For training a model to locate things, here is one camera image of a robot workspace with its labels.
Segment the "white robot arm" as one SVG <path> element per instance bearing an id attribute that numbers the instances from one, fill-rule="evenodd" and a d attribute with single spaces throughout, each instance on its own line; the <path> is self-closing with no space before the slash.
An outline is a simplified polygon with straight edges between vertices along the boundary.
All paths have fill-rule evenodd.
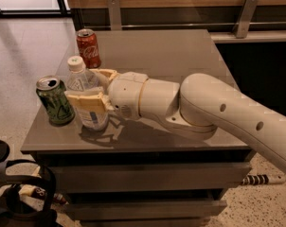
<path id="1" fill-rule="evenodd" d="M 286 174 L 286 116 L 210 75 L 196 73 L 182 83 L 145 74 L 100 69 L 102 85 L 65 93 L 71 105 L 95 113 L 147 118 L 175 134 L 206 140 L 217 129 L 234 135 Z"/>

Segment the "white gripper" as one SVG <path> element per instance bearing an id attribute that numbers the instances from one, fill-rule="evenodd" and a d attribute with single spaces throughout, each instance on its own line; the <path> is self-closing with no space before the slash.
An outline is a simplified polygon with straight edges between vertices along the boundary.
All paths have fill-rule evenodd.
<path id="1" fill-rule="evenodd" d="M 101 86 L 110 84 L 108 96 L 103 92 L 90 95 L 87 92 L 66 91 L 64 94 L 72 106 L 101 114 L 114 110 L 124 118 L 140 118 L 139 99 L 143 85 L 148 80 L 147 75 L 135 72 L 119 74 L 113 69 L 92 69 L 92 72 Z"/>

